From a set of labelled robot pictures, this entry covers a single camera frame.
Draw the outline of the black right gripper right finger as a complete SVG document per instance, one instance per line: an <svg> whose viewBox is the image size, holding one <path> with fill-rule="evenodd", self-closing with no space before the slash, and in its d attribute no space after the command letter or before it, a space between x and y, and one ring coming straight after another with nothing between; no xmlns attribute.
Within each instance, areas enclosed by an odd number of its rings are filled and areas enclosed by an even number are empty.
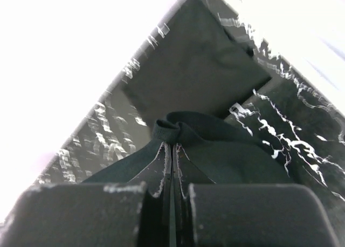
<svg viewBox="0 0 345 247"><path fill-rule="evenodd" d="M172 150L172 165L177 246L193 246L189 184L214 184L214 181L190 161L179 143L174 145Z"/></svg>

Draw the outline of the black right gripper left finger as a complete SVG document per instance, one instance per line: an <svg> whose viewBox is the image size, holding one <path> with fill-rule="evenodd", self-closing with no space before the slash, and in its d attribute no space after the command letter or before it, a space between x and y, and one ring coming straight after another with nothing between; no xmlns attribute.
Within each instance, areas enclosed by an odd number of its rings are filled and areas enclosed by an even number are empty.
<svg viewBox="0 0 345 247"><path fill-rule="evenodd" d="M168 246L171 151L166 143L148 144L126 157L130 189L126 246Z"/></svg>

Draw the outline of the black t-shirt with blue logo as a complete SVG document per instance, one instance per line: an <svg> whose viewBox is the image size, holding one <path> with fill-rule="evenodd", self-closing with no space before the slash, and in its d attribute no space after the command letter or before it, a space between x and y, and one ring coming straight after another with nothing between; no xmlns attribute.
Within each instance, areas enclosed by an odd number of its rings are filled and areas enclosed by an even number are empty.
<svg viewBox="0 0 345 247"><path fill-rule="evenodd" d="M216 183L293 183L272 148L243 129L197 112L172 112L158 119L152 139L140 150L86 179L128 182L165 146L179 146L201 172Z"/></svg>

